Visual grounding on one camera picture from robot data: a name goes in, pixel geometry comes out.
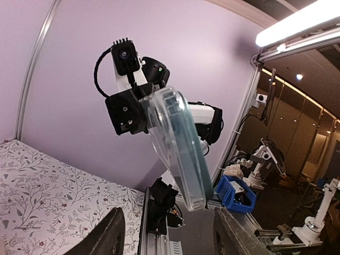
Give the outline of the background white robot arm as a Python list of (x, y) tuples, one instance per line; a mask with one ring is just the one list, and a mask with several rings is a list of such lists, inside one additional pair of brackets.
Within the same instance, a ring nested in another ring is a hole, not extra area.
[(322, 244), (319, 235), (325, 226), (325, 216), (331, 201), (339, 191), (339, 180), (333, 178), (330, 183), (326, 183), (322, 189), (324, 196), (315, 217), (309, 216), (304, 220), (302, 227), (293, 227), (292, 232), (302, 242), (303, 247), (316, 247)]

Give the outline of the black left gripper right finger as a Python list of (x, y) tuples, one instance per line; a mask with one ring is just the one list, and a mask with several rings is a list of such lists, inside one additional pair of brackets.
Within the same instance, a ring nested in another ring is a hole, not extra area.
[(254, 235), (245, 216), (232, 214), (226, 208), (214, 209), (212, 236), (214, 254), (272, 254)]

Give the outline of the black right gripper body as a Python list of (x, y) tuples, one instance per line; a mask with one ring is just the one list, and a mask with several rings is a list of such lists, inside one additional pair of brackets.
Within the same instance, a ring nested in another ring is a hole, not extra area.
[(141, 70), (147, 82), (105, 99), (110, 120), (117, 135), (124, 133), (148, 133), (147, 120), (139, 100), (167, 85), (170, 71), (167, 67), (150, 57), (143, 57), (145, 64)]

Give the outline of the blue phone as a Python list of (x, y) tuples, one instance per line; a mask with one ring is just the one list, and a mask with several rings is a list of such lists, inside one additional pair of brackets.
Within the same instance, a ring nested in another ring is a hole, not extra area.
[(204, 208), (214, 192), (187, 100), (168, 87), (140, 99), (139, 103), (153, 147), (171, 172), (187, 210)]

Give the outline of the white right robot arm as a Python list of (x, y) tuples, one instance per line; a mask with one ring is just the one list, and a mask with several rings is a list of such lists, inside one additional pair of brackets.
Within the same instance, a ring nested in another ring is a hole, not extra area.
[(113, 59), (118, 92), (105, 104), (118, 135), (148, 134), (174, 184), (155, 179), (147, 199), (147, 229), (165, 231), (167, 221), (179, 227), (175, 211), (181, 194), (189, 211), (204, 208), (213, 195), (205, 153), (223, 128), (222, 110), (200, 102), (188, 102), (166, 82), (169, 71), (152, 58), (124, 53)]

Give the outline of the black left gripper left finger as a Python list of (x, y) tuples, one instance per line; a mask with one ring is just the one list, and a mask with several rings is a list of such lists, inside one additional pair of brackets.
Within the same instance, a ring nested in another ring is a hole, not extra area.
[(123, 254), (124, 240), (124, 212), (122, 208), (113, 208), (80, 243), (65, 254)]

